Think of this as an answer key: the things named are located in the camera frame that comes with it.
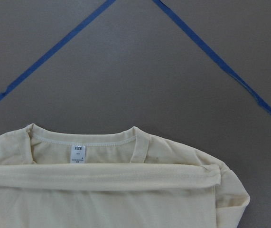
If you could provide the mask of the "cream long-sleeve printed shirt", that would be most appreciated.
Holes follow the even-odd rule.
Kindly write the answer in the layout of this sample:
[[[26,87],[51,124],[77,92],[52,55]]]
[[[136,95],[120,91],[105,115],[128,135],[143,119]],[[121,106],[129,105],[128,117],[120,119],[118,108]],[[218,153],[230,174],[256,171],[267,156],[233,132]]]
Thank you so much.
[[[0,228],[235,228],[249,202],[223,161],[135,126],[0,135]]]

